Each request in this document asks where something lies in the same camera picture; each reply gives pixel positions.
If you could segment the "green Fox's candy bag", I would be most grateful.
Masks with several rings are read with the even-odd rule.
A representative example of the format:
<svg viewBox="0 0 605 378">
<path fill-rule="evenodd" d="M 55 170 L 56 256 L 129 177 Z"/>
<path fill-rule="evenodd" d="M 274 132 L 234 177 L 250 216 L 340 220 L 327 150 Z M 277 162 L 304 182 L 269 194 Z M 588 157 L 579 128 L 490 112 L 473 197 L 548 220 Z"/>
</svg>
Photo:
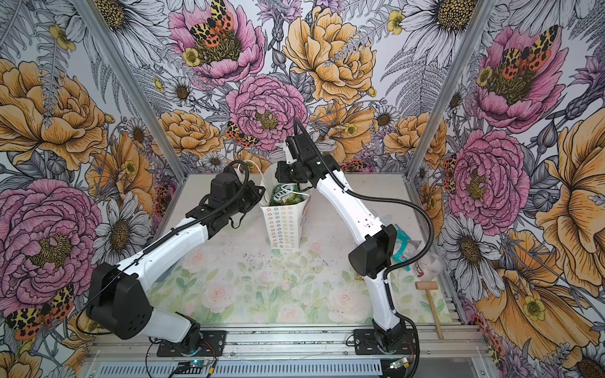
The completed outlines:
<svg viewBox="0 0 605 378">
<path fill-rule="evenodd" d="M 303 195 L 299 194 L 299 184 L 277 184 L 270 197 L 271 206 L 289 206 L 301 203 Z"/>
</svg>

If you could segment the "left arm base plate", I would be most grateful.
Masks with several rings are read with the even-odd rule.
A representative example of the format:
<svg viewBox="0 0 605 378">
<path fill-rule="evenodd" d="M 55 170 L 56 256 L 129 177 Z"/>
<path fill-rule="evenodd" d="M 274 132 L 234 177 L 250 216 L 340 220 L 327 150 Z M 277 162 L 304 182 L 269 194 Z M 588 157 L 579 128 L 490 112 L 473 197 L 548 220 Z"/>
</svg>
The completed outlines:
<svg viewBox="0 0 605 378">
<path fill-rule="evenodd" d="M 221 357 L 227 337 L 226 331 L 198 331 L 180 343 L 162 341 L 156 355 L 160 358 Z"/>
</svg>

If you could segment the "white printed paper bag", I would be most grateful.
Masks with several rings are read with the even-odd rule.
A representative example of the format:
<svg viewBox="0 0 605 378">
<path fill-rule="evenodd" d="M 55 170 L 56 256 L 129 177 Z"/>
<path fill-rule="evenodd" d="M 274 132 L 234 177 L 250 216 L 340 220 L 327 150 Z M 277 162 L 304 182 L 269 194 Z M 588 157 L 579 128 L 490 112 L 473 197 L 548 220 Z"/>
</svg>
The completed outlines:
<svg viewBox="0 0 605 378">
<path fill-rule="evenodd" d="M 276 170 L 277 164 L 272 164 L 262 174 L 262 184 L 266 191 L 260 207 L 266 223 L 269 244 L 272 249 L 299 250 L 312 191 L 303 192 L 299 185 L 299 194 L 303 195 L 301 203 L 289 206 L 271 206 L 269 204 L 271 194 L 274 187 L 279 184 L 275 178 Z"/>
</svg>

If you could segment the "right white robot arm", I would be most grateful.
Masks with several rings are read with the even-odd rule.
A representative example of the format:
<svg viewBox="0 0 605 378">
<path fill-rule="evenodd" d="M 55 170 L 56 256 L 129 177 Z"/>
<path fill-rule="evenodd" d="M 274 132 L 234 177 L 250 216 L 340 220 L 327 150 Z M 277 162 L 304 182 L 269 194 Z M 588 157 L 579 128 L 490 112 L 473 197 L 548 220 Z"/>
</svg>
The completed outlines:
<svg viewBox="0 0 605 378">
<path fill-rule="evenodd" d="M 366 282 L 373 309 L 374 337 L 383 351 L 393 350 L 406 332 L 402 317 L 395 309 L 388 279 L 384 277 L 392 263 L 396 228 L 384 225 L 362 200 L 348 192 L 351 186 L 337 165 L 328 170 L 317 158 L 304 163 L 280 161 L 275 178 L 281 184 L 311 184 L 348 226 L 356 243 L 356 248 L 349 253 L 349 262 Z"/>
</svg>

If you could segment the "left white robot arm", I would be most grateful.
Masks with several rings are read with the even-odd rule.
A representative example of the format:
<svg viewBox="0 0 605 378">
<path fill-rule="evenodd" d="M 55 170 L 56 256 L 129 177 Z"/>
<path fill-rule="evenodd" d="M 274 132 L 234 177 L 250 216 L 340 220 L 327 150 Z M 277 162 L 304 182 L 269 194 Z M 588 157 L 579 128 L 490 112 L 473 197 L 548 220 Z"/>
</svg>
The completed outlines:
<svg viewBox="0 0 605 378">
<path fill-rule="evenodd" d="M 265 192 L 251 180 L 212 185 L 200 204 L 162 238 L 130 258 L 94 270 L 86 315 L 122 340 L 144 335 L 193 353 L 202 344 L 199 323 L 153 307 L 147 293 L 181 258 L 232 223 L 234 216 L 252 210 Z"/>
</svg>

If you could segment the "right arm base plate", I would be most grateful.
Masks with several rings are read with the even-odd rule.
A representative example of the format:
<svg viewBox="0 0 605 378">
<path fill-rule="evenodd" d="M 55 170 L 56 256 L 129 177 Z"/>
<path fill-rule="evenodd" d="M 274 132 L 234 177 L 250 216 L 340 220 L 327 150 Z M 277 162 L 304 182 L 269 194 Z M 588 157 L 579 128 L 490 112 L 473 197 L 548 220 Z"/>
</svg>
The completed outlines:
<svg viewBox="0 0 605 378">
<path fill-rule="evenodd" d="M 354 352 L 356 355 L 405 355 L 418 354 L 418 343 L 411 329 L 400 333 L 395 340 L 387 339 L 381 346 L 374 329 L 355 329 L 353 331 Z"/>
</svg>

